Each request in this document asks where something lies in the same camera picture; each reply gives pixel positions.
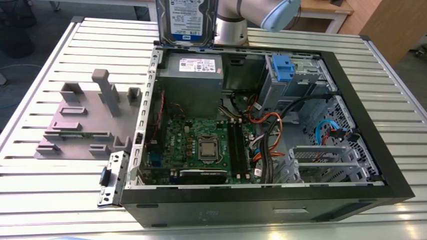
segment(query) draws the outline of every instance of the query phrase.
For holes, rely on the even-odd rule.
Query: table leg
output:
[[[328,24],[326,33],[327,34],[336,34],[342,28],[342,25],[346,21],[347,15],[346,14],[336,14],[335,18],[332,19],[331,23]]]
[[[51,4],[52,10],[54,12],[58,12],[60,9],[60,2],[56,1],[48,1],[48,3]]]
[[[156,10],[156,3],[147,2],[147,7],[150,11],[150,21],[158,22],[158,10]]]

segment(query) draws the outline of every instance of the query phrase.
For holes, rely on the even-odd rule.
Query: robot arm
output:
[[[280,31],[292,20],[300,3],[302,0],[219,0],[215,43],[244,44],[247,20],[270,32]]]

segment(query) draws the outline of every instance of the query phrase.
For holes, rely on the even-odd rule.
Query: sticker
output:
[[[183,40],[191,40],[192,36],[202,36],[203,33],[203,14],[199,6],[204,0],[171,0],[171,32],[180,34]]]
[[[179,71],[215,73],[215,60],[183,58],[179,60]]]
[[[255,172],[254,172],[254,175],[260,177],[263,175],[263,170],[255,168]]]
[[[262,105],[258,103],[258,102],[254,102],[254,107],[258,109],[258,110],[262,110]]]

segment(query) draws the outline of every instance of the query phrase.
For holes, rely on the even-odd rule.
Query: metal table surface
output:
[[[0,135],[0,238],[104,239],[127,234],[139,239],[427,239],[427,115],[376,48],[352,35],[260,29],[250,29],[248,35],[252,46],[336,53],[416,197],[340,222],[316,224],[143,229],[122,208],[98,209],[107,161],[32,156],[63,99],[64,82],[98,90],[91,75],[99,68],[108,69],[119,91],[144,90],[158,24],[86,18],[70,24]]]

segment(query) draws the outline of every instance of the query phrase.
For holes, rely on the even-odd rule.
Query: power supply label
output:
[[[199,11],[199,6],[203,2],[204,0],[170,1],[171,33],[179,40],[200,39],[204,15]]]
[[[215,60],[183,58],[179,60],[179,71],[215,73]]]

